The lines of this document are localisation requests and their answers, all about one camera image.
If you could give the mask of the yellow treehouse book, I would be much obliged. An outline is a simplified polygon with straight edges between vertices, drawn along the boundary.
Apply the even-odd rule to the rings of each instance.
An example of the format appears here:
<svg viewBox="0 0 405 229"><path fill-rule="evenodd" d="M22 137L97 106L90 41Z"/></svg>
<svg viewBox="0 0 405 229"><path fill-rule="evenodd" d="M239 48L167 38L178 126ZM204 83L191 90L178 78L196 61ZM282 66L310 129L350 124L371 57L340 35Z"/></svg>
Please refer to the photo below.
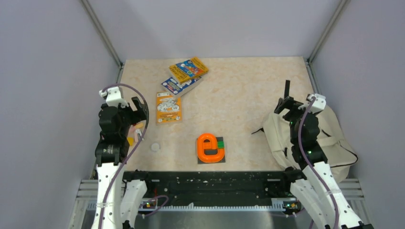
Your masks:
<svg viewBox="0 0 405 229"><path fill-rule="evenodd" d="M192 57L169 66L169 71L178 83L186 83L208 73L208 67L198 58Z"/></svg>

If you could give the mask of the cream canvas student bag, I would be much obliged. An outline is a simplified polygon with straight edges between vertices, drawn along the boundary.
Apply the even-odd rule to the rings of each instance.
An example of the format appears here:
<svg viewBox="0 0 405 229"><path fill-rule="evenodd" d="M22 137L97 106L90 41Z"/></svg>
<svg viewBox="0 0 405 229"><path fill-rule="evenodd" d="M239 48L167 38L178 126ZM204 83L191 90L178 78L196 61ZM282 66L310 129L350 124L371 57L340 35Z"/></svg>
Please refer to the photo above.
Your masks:
<svg viewBox="0 0 405 229"><path fill-rule="evenodd" d="M270 151L282 168L298 169L299 165L291 151L289 122L283 118L288 111L285 109L280 114L269 113L258 131L265 133ZM350 166L357 163L358 156L344 137L337 116L329 106L317 118L320 129L317 142L328 159L336 182L340 183L348 176Z"/></svg>

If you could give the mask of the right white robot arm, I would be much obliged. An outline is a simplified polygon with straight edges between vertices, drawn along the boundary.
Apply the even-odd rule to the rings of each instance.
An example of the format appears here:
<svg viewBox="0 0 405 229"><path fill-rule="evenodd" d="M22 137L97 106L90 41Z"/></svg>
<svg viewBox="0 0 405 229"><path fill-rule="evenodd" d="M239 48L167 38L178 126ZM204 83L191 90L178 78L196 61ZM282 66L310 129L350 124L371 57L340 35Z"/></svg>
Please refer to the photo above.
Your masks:
<svg viewBox="0 0 405 229"><path fill-rule="evenodd" d="M319 229L373 228L349 205L317 141L320 134L317 114L325 109L325 97L309 94L307 103L301 103L289 95L289 89L290 80L286 80L284 96L274 112L288 110L283 119L289 123L291 152L299 168L284 173L281 193L296 197L311 216L311 224Z"/></svg>

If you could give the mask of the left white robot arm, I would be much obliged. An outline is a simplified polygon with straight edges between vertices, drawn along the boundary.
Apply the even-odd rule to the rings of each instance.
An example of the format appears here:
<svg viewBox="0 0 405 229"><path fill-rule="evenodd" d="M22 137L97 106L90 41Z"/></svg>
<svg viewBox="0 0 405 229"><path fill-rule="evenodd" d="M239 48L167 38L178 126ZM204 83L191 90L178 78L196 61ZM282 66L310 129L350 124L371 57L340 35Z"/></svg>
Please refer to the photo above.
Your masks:
<svg viewBox="0 0 405 229"><path fill-rule="evenodd" d="M149 119L147 103L138 97L131 100L136 110L122 103L102 104L98 114L101 131L95 149L98 188L94 229L123 228L121 190L129 149L127 136L132 126Z"/></svg>

